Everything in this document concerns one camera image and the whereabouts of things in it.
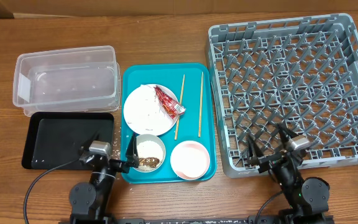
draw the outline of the plastic dish rack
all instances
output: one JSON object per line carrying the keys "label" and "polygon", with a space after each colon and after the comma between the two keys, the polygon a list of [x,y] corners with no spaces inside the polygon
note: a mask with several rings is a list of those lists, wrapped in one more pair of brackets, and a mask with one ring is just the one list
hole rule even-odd
{"label": "plastic dish rack", "polygon": [[358,33],[347,14],[223,24],[209,29],[209,73],[223,171],[247,164],[247,133],[265,154],[275,123],[312,142],[301,168],[358,164]]}

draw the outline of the blue cafeteria tray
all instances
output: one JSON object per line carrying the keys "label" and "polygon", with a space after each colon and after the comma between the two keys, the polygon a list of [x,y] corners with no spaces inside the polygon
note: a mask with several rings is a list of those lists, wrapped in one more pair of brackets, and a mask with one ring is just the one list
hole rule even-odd
{"label": "blue cafeteria tray", "polygon": [[[198,137],[198,116],[200,108],[200,80],[201,72],[204,72],[203,87],[203,114],[201,123],[201,137]],[[207,173],[198,180],[208,180],[216,172],[216,145],[214,117],[212,106],[212,93],[209,84],[209,73],[207,68],[200,63],[176,63],[160,65],[135,65],[128,68],[124,73],[122,82],[122,106],[124,107],[129,94],[145,84],[159,84],[169,88],[177,98],[180,97],[183,74],[186,75],[183,90],[183,106],[186,112],[180,117],[178,139],[175,141],[174,126],[167,133],[159,136],[164,142],[167,155],[161,167],[149,173],[142,173],[133,168],[122,177],[132,184],[151,184],[162,182],[187,181],[178,177],[172,170],[170,156],[173,148],[187,140],[200,142],[209,152],[211,163]],[[126,160],[125,152],[131,140],[132,130],[128,127],[122,114],[121,119],[121,159]]]}

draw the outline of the white paper plate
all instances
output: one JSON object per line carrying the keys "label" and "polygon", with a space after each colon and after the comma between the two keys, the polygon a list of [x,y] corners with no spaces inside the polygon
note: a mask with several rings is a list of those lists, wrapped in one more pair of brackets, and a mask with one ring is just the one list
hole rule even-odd
{"label": "white paper plate", "polygon": [[[178,117],[171,119],[155,95],[156,84],[142,85],[129,94],[124,104],[124,119],[128,127],[137,134],[159,136],[169,131]],[[158,85],[162,91],[178,101],[167,87]]]}

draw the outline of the wooden chopstick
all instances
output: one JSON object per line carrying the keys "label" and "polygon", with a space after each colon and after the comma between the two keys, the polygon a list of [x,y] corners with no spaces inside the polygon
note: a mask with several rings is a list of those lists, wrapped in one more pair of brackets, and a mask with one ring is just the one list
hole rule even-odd
{"label": "wooden chopstick", "polygon": [[200,115],[198,118],[198,137],[201,137],[201,115],[203,114],[203,81],[204,72],[201,72],[201,91],[200,91]]}
{"label": "wooden chopstick", "polygon": [[[185,74],[183,74],[183,81],[181,82],[181,90],[180,90],[180,104],[181,101],[183,99],[183,89],[185,87]],[[178,120],[177,120],[177,128],[175,130],[175,140],[178,139],[178,127],[179,127],[179,119],[180,119],[180,115],[178,116]]]}

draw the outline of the wooden table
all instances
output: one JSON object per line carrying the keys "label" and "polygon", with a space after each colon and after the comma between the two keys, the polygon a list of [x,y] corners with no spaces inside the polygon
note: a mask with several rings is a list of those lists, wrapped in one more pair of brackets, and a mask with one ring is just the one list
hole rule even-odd
{"label": "wooden table", "polygon": [[[20,54],[43,50],[111,45],[121,74],[135,64],[200,62],[211,25],[260,21],[332,12],[250,13],[198,16],[82,17],[0,20],[0,223],[23,223],[22,204],[30,183],[42,171],[21,167],[29,118],[12,104],[12,81]],[[358,29],[358,12],[350,12]],[[116,130],[121,111],[113,113]],[[279,187],[268,177],[230,179],[218,171],[206,182],[131,185],[118,177],[110,199],[118,218],[247,217]],[[303,170],[331,184],[329,214],[337,223],[358,223],[358,166]],[[56,171],[41,179],[29,199],[31,223],[67,220],[69,190],[88,181],[87,171]],[[264,213],[276,214],[288,205],[279,197]]]}

